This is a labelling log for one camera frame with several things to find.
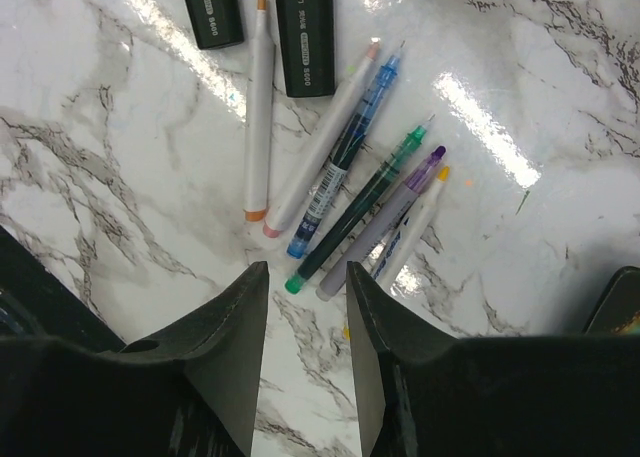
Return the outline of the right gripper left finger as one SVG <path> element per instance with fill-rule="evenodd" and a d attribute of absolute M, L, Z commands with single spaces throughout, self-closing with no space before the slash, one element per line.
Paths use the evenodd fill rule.
<path fill-rule="evenodd" d="M 269 270 L 120 351 L 45 334 L 1 303 L 5 456 L 247 456 L 252 450 Z"/>

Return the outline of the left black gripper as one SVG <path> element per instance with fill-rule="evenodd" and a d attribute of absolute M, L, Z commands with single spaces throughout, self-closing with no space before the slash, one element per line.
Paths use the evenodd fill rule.
<path fill-rule="evenodd" d="M 93 352 L 125 347 L 53 274 L 6 230 L 1 231 L 1 332 L 55 336 Z"/>

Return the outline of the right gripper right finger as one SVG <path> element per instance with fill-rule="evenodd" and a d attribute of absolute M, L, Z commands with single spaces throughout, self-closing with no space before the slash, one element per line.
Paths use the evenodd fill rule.
<path fill-rule="evenodd" d="M 639 333 L 455 338 L 358 263 L 347 315 L 366 456 L 635 456 Z"/>

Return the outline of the yellow capped marker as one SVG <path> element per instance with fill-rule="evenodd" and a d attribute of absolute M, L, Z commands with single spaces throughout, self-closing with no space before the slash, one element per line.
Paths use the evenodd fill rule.
<path fill-rule="evenodd" d="M 388 292 L 436 213 L 439 195 L 448 180 L 444 166 L 426 191 L 410 207 L 387 241 L 371 272 L 379 287 Z"/>

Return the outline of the purple pen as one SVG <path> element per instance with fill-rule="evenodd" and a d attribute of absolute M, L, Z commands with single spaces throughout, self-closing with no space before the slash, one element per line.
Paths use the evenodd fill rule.
<path fill-rule="evenodd" d="M 445 153 L 446 147 L 438 146 L 398 185 L 378 213 L 322 279 L 316 290 L 316 295 L 321 300 L 329 301 L 335 296 L 345 284 L 347 264 L 349 262 L 362 262 L 381 239 L 399 222 L 401 217 L 421 195 Z"/>

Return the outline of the teal acrylic marker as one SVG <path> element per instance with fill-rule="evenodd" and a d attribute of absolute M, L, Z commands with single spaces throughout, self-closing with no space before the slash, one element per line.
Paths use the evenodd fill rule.
<path fill-rule="evenodd" d="M 383 161 L 332 228 L 313 251 L 305 257 L 296 272 L 285 282 L 284 288 L 289 293 L 297 294 L 304 287 L 306 282 L 349 235 L 360 219 L 365 216 L 384 192 L 395 182 L 400 171 L 422 144 L 432 125 L 433 118 L 434 115 L 408 133 Z"/>

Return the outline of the blue pen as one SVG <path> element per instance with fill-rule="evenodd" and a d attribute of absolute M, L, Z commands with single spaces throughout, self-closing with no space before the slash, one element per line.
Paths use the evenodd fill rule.
<path fill-rule="evenodd" d="M 374 80 L 363 93 L 348 125 L 342 131 L 337 150 L 334 152 L 326 173 L 314 193 L 286 252 L 290 257 L 301 259 L 320 227 L 324 217 L 344 181 L 354 158 L 361 148 L 371 122 L 394 83 L 403 57 L 405 41 L 379 67 Z"/>

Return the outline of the pink capped white pen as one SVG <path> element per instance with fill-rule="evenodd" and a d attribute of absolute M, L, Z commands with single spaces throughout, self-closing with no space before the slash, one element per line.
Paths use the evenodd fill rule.
<path fill-rule="evenodd" d="M 266 215 L 268 206 L 275 67 L 268 0 L 257 0 L 249 52 L 243 211 L 247 222 L 259 222 Z"/>

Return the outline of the green highlighter black body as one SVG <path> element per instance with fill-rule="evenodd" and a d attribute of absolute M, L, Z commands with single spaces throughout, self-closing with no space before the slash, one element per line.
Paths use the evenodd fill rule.
<path fill-rule="evenodd" d="M 201 50 L 244 42 L 239 0 L 185 0 L 196 44 Z"/>

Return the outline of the orange highlighter black body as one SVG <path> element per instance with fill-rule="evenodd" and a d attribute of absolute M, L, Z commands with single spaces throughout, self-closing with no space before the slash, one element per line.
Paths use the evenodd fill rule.
<path fill-rule="evenodd" d="M 275 0 L 286 94 L 335 92 L 334 0 Z"/>

